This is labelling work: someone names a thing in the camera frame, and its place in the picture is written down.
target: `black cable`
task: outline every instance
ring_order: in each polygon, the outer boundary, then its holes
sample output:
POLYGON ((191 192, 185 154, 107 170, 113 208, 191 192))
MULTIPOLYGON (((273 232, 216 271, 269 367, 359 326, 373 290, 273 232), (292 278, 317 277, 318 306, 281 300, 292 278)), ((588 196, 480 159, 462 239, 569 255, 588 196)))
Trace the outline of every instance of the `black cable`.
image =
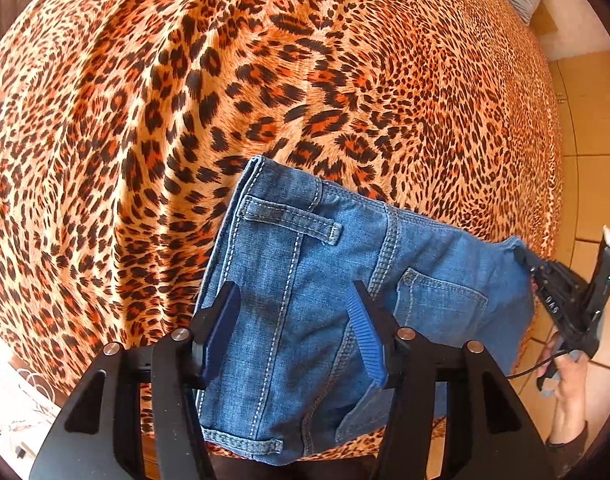
POLYGON ((560 352, 556 352, 555 354, 552 354, 550 357, 548 357, 544 361, 539 362, 537 365, 534 365, 533 367, 529 368, 528 370, 525 370, 524 372, 520 372, 519 374, 508 375, 507 378, 508 379, 518 379, 519 377, 523 377, 523 375, 531 374, 534 370, 536 370, 537 368, 540 368, 542 365, 546 365, 551 360, 553 360, 557 357, 560 357, 561 355, 565 355, 565 354, 569 354, 569 350, 563 350, 560 352))

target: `dark sleeve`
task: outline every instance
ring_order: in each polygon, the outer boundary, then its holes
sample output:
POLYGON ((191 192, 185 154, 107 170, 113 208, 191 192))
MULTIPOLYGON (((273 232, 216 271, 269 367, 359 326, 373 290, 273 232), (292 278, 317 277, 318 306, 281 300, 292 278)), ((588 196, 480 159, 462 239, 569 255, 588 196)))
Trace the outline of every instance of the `dark sleeve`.
POLYGON ((545 443, 549 463, 554 467, 556 478, 562 478, 567 472, 576 465, 584 453, 584 446, 587 443, 587 423, 584 430, 571 442, 566 444, 551 444, 549 440, 545 443))

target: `jeans back pocket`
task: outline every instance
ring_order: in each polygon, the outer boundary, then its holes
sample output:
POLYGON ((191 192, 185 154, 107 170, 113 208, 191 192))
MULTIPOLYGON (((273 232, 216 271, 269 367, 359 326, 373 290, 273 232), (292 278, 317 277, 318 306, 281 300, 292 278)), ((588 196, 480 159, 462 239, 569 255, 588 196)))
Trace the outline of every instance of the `jeans back pocket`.
MULTIPOLYGON (((482 318, 487 298, 457 283, 437 280, 409 267, 398 281, 394 316, 432 342, 459 347, 472 339, 482 318)), ((387 423, 393 390, 371 383, 358 404, 336 430, 336 442, 377 430, 387 423)))

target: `blue denim jeans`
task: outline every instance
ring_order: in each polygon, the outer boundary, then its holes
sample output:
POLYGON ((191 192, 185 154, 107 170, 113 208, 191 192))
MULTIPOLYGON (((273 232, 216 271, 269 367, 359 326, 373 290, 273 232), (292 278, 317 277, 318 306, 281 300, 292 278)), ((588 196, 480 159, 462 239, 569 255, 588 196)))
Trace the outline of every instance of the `blue denim jeans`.
MULTIPOLYGON (((225 280, 242 295, 220 375, 197 397, 205 439, 284 465, 386 424, 392 391, 367 377, 348 325, 353 280, 401 325, 452 346, 477 339, 509 372, 534 310, 521 243, 485 243, 255 156, 197 300, 209 306, 225 280)), ((445 399, 439 387, 436 415, 445 399)))

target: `human hand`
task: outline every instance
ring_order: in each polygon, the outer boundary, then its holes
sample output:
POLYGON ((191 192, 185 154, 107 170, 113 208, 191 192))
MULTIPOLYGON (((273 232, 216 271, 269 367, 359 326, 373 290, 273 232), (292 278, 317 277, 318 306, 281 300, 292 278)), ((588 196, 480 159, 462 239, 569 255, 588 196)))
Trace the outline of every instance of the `human hand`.
MULTIPOLYGON (((551 357, 552 348, 558 341, 556 332, 543 348, 539 361, 551 357)), ((566 444, 571 442, 582 433, 585 426, 585 382, 589 358, 585 352, 580 352, 580 357, 575 362, 569 355, 561 355, 554 359, 560 382, 554 388, 554 394, 558 403, 554 412, 554 425, 552 427, 549 441, 552 444, 566 444)), ((549 363, 542 365, 536 370, 536 376, 540 377, 547 370, 549 363)))

